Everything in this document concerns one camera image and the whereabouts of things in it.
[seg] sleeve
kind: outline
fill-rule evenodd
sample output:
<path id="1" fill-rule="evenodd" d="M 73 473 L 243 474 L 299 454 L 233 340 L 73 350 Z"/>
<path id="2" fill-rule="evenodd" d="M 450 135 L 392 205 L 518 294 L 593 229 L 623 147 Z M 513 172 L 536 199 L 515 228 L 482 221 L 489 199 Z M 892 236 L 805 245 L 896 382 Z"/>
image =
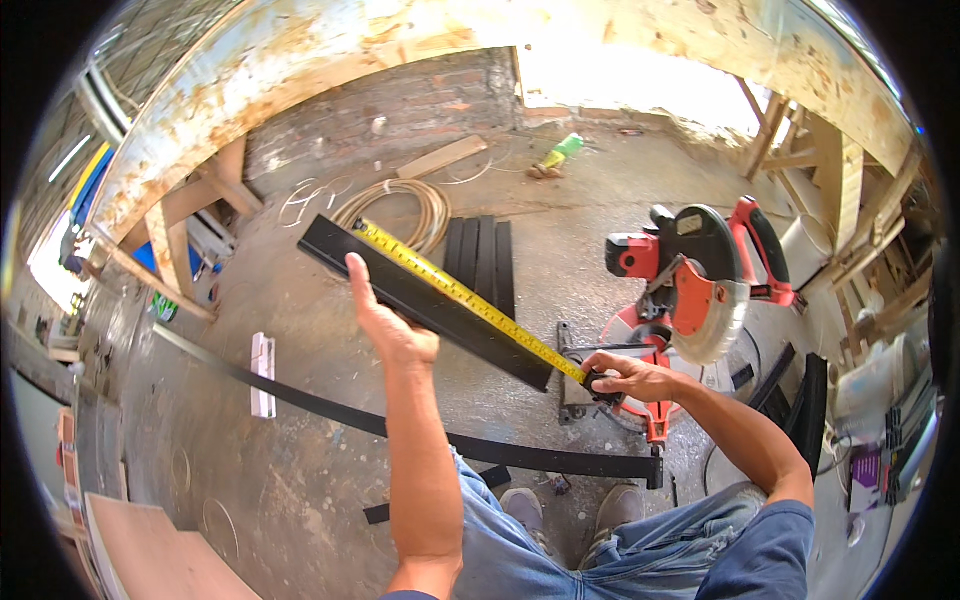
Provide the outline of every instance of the sleeve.
<path id="1" fill-rule="evenodd" d="M 806 598 L 813 522 L 810 507 L 796 500 L 765 506 L 707 573 L 697 600 Z"/>
<path id="2" fill-rule="evenodd" d="M 380 600 L 437 600 L 428 593 L 422 591 L 392 591 L 380 596 Z"/>

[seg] white bucket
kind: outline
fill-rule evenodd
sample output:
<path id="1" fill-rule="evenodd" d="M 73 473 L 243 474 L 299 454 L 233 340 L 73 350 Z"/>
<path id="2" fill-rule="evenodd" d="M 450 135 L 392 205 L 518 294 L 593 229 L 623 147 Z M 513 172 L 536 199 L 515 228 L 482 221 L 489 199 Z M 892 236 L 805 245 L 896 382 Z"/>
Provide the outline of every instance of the white bucket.
<path id="1" fill-rule="evenodd" d="M 833 245 L 824 226 L 810 215 L 800 215 L 780 239 L 786 266 L 790 270 L 790 286 L 799 290 L 827 264 Z"/>

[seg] hand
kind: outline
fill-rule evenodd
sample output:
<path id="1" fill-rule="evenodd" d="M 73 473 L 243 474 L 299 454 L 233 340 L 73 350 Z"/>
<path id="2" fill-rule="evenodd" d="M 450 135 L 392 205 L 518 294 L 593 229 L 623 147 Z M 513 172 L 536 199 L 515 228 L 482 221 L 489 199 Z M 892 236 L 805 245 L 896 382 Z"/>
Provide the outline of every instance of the hand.
<path id="1" fill-rule="evenodd" d="M 665 367 L 651 365 L 642 360 L 610 354 L 597 350 L 580 366 L 586 372 L 594 369 L 606 372 L 611 369 L 619 375 L 605 377 L 593 382 L 593 391 L 601 394 L 623 392 L 643 402 L 675 402 L 678 388 L 687 383 L 686 375 Z"/>
<path id="2" fill-rule="evenodd" d="M 432 331 L 410 325 L 393 310 L 376 301 L 370 271 L 359 254 L 347 254 L 350 287 L 357 307 L 357 322 L 367 332 L 385 367 L 430 369 L 437 360 L 440 338 Z"/>

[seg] gray shoe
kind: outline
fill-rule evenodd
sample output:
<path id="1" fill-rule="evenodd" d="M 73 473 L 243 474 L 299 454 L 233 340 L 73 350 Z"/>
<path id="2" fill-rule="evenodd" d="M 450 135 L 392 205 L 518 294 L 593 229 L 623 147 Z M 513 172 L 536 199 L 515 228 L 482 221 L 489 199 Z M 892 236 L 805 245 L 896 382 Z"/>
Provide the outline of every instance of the gray shoe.
<path id="1" fill-rule="evenodd" d="M 637 486 L 619 485 L 610 490 L 597 511 L 596 534 L 587 555 L 580 561 L 580 570 L 588 568 L 593 551 L 601 543 L 613 537 L 613 530 L 626 523 L 643 519 L 646 503 L 643 492 Z"/>
<path id="2" fill-rule="evenodd" d="M 507 490 L 500 497 L 500 506 L 503 507 L 504 513 L 523 525 L 527 535 L 543 549 L 543 552 L 546 552 L 547 556 L 553 556 L 547 548 L 546 536 L 543 534 L 543 507 L 533 490 L 530 488 Z"/>

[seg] blue jeans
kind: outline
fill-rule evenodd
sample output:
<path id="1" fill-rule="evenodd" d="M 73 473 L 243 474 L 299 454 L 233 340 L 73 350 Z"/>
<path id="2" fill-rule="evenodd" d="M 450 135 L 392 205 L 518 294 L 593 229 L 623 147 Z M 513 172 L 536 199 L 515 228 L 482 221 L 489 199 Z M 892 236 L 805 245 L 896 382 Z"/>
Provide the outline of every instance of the blue jeans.
<path id="1" fill-rule="evenodd" d="M 464 496 L 464 570 L 459 600 L 491 598 L 693 598 L 710 567 L 766 502 L 745 482 L 683 506 L 627 523 L 571 571 L 554 563 L 503 512 L 483 479 L 454 453 Z"/>

